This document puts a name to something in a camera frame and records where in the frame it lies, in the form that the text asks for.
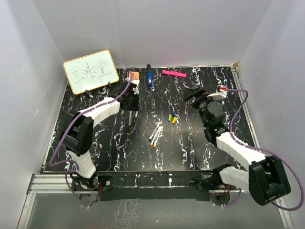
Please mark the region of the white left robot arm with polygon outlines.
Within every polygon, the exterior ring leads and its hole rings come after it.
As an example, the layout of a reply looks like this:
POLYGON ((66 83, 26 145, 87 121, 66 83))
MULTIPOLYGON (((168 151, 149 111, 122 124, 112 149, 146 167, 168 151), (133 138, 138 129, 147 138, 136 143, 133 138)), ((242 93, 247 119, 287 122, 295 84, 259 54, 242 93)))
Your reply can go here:
POLYGON ((139 96, 139 86, 132 83, 128 87, 110 91, 96 105, 76 114, 67 113, 59 146, 64 146, 69 153, 76 165, 76 172, 83 177, 81 183, 87 190, 96 189, 99 183, 98 178, 93 175, 96 168, 89 152, 94 128, 120 110, 139 110, 139 96))

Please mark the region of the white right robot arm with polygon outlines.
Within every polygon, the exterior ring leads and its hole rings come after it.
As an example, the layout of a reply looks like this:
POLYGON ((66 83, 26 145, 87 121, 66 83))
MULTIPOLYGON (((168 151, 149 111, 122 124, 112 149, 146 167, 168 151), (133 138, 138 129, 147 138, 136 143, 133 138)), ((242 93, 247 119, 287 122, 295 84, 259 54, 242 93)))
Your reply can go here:
POLYGON ((225 126, 226 114, 220 101, 227 97, 228 92, 229 89, 222 86, 215 93, 202 87, 186 87, 183 100, 194 99, 191 107, 200 114, 207 141, 244 167, 244 170, 238 170, 224 165, 214 169, 213 185, 217 189, 224 189, 227 185, 241 188, 248 191, 257 204, 264 206, 289 194, 290 184, 281 159, 250 149, 225 126))

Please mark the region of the blue white pen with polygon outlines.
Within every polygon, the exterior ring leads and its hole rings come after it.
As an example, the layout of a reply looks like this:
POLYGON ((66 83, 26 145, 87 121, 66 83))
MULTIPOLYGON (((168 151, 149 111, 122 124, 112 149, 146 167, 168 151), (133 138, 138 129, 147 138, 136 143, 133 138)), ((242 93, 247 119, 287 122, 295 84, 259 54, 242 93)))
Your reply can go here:
POLYGON ((155 135, 155 133, 156 133, 156 131, 158 130, 158 128, 159 128, 159 126, 160 126, 161 123, 162 123, 162 122, 158 122, 158 123, 157 123, 157 126, 155 127, 154 131, 153 131, 152 134, 150 135, 148 141, 151 141, 151 140, 152 140, 153 136, 155 135))

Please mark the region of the green white pen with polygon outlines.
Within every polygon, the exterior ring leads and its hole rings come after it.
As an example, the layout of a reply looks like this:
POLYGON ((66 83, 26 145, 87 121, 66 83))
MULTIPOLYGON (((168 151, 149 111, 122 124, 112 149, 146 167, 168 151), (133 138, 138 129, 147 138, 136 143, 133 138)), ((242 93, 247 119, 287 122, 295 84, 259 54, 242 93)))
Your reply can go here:
POLYGON ((138 95, 138 104, 137 104, 137 109, 136 109, 135 115, 134 115, 136 118, 138 117, 138 112, 140 110, 140 100, 141 100, 141 93, 139 93, 139 95, 138 95))

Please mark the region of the purple white pen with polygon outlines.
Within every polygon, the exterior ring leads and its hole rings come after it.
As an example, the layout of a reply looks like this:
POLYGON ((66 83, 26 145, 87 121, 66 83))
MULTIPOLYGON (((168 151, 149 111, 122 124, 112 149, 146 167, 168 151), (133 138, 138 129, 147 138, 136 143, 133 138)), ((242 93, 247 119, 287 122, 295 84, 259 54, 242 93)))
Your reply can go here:
POLYGON ((132 111, 129 113, 129 120, 128 120, 128 126, 131 127, 132 123, 132 111))

